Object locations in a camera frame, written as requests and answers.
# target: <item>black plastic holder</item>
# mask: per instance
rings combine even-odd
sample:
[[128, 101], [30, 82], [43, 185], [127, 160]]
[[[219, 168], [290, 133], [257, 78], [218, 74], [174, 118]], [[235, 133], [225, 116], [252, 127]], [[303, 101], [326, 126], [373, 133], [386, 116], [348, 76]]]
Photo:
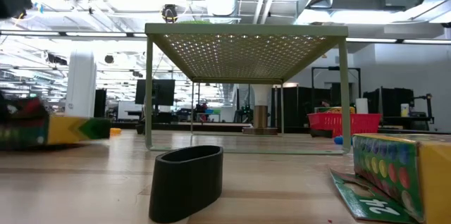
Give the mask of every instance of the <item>black plastic holder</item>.
[[223, 148], [187, 147], [155, 159], [149, 217], [173, 223], [215, 202], [223, 186]]

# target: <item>paint box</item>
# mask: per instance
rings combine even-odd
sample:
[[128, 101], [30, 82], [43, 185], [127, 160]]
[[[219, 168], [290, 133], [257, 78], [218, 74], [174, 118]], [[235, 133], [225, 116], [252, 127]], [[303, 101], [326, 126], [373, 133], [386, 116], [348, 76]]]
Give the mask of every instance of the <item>paint box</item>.
[[420, 223], [451, 219], [451, 136], [354, 135], [354, 171]]
[[73, 144], [110, 136], [111, 121], [106, 118], [49, 115], [39, 99], [21, 99], [14, 105], [20, 112], [0, 124], [0, 150]]

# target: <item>white wall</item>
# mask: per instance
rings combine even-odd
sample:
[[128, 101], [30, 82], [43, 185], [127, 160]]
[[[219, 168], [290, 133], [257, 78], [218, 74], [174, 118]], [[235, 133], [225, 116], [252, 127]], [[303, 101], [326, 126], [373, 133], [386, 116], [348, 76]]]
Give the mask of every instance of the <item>white wall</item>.
[[[362, 68], [362, 89], [380, 86], [413, 89], [415, 96], [432, 94], [435, 125], [431, 129], [451, 130], [451, 56], [448, 46], [372, 44], [354, 54]], [[426, 101], [416, 100], [415, 109], [427, 112]]]
[[[304, 70], [293, 76], [288, 82], [298, 83], [300, 87], [311, 87], [311, 67], [313, 66], [338, 66], [336, 61], [338, 57], [338, 49], [331, 49], [326, 53], [327, 58], [318, 58], [310, 66], [307, 66]], [[348, 54], [347, 66], [354, 67], [354, 55]], [[358, 82], [357, 72], [350, 71], [348, 78], [351, 83]], [[315, 88], [325, 88], [325, 83], [340, 82], [340, 72], [328, 71], [328, 70], [315, 70]]]

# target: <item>black monitor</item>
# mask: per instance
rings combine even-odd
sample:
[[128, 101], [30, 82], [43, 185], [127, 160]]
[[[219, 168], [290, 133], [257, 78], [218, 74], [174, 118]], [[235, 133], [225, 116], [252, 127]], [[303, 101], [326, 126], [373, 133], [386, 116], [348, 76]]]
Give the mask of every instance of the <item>black monitor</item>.
[[[175, 80], [152, 80], [152, 103], [164, 106], [174, 105]], [[144, 104], [146, 80], [136, 84], [135, 103]]]
[[414, 91], [403, 88], [381, 88], [382, 112], [384, 117], [398, 117], [401, 114], [401, 104], [414, 105]]

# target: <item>shelf leg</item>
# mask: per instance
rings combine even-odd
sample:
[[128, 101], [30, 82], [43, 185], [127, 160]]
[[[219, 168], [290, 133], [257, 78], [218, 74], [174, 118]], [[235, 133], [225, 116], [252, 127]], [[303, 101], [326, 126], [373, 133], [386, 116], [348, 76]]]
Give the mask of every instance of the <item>shelf leg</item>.
[[341, 86], [341, 114], [343, 131], [343, 154], [351, 150], [351, 118], [350, 118], [350, 86], [347, 78], [347, 48], [346, 39], [340, 40], [340, 86]]
[[147, 37], [147, 58], [146, 58], [146, 148], [152, 148], [152, 59], [154, 52], [154, 41]]

